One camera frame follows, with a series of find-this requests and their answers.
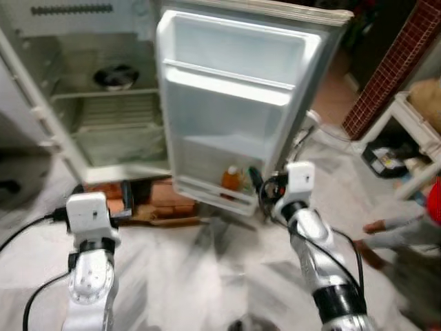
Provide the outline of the silver robot right leg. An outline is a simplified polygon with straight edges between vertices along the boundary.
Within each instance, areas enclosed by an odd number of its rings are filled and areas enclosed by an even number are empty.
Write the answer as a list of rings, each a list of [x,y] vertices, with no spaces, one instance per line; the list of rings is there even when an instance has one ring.
[[[239,319],[234,319],[227,326],[227,331],[277,331],[272,322],[266,319],[245,315]]]

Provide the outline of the brown cardboard sheet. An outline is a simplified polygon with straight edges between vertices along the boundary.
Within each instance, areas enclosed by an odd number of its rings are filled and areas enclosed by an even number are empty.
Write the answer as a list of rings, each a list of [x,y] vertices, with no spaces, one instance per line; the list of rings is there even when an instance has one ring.
[[[124,217],[122,214],[112,215],[112,220],[121,227],[148,227],[161,229],[174,229],[183,227],[198,226],[201,224],[200,217],[183,218],[160,218],[155,210],[135,212],[133,215]]]

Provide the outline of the white shelf unit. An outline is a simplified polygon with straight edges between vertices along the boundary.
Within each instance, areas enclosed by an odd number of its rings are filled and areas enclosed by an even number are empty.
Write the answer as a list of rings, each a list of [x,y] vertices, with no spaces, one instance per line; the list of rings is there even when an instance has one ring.
[[[394,190],[394,198],[399,201],[412,199],[423,186],[429,185],[441,170],[441,136],[409,102],[409,92],[398,92],[381,116],[369,127],[368,132],[359,141],[353,142],[352,149],[362,155],[369,143],[375,141],[387,129],[390,122],[399,123],[406,134],[418,146],[417,151],[431,162],[416,173],[411,173],[409,180],[401,181]]]

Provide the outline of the orange brick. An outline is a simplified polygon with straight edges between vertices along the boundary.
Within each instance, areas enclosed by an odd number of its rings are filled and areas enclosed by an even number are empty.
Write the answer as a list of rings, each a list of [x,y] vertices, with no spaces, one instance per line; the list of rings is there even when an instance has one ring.
[[[110,199],[122,199],[120,183],[102,183],[101,185],[84,185],[84,192],[104,193],[107,199],[107,205]]]
[[[196,202],[173,189],[171,179],[154,181],[148,204],[158,219],[195,217]]]

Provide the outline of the silver fridge door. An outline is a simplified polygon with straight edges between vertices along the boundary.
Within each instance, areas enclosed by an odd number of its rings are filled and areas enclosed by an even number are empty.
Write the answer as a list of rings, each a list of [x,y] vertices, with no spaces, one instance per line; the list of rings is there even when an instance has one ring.
[[[254,186],[226,185],[227,171],[283,163],[351,19],[274,0],[164,0],[155,58],[174,189],[254,214]]]

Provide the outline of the red brick column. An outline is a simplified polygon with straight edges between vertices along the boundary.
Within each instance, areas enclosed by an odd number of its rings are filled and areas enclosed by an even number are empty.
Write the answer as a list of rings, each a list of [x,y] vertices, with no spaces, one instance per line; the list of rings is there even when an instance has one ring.
[[[365,136],[383,107],[417,70],[423,57],[429,54],[438,40],[440,25],[441,0],[417,0],[416,8],[396,35],[391,49],[384,54],[378,69],[372,73],[341,124],[350,139],[358,141]]]

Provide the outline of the black storage bin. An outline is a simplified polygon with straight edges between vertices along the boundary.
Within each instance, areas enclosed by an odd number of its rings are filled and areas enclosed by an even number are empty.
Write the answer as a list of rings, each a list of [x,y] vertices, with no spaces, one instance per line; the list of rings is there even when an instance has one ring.
[[[384,141],[369,142],[362,152],[362,160],[381,179],[399,179],[409,172],[400,158],[400,149]]]

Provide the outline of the amber liquid bottle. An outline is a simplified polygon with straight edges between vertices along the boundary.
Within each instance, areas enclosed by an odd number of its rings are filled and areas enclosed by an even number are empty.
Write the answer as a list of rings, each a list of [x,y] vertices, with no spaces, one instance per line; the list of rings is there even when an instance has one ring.
[[[230,190],[230,192],[239,192],[241,185],[242,179],[240,179],[240,168],[236,165],[230,165],[221,176],[221,188]]]

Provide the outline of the silver fridge body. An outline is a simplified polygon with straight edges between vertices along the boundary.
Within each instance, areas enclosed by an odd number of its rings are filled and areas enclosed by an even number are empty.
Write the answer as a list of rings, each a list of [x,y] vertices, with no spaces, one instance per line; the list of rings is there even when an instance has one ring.
[[[82,183],[170,174],[164,125],[76,134],[50,103],[58,94],[108,92],[92,75],[113,64],[141,73],[129,90],[158,90],[157,14],[155,0],[0,0],[4,94],[24,108],[26,132],[37,145],[61,157]]]

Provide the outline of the metal bowl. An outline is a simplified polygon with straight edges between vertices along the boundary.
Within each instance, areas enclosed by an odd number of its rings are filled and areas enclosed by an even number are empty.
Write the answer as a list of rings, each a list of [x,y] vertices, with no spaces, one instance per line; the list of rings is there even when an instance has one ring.
[[[92,82],[108,92],[129,90],[141,78],[141,73],[129,64],[113,64],[97,70]]]

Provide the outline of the brown sack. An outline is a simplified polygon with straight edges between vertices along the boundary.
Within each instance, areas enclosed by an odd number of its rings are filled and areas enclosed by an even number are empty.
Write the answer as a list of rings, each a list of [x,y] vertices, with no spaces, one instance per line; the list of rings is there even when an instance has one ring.
[[[436,132],[440,132],[441,86],[438,78],[413,83],[407,101]]]

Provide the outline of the person in red top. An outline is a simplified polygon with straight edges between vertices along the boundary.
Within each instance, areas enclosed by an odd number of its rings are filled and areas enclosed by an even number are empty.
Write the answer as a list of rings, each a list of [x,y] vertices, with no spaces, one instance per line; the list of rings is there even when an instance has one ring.
[[[403,316],[423,331],[441,331],[438,271],[429,277],[431,259],[415,250],[440,243],[441,177],[434,177],[424,193],[422,212],[366,224],[367,236],[356,240],[356,249],[399,292],[396,307]]]

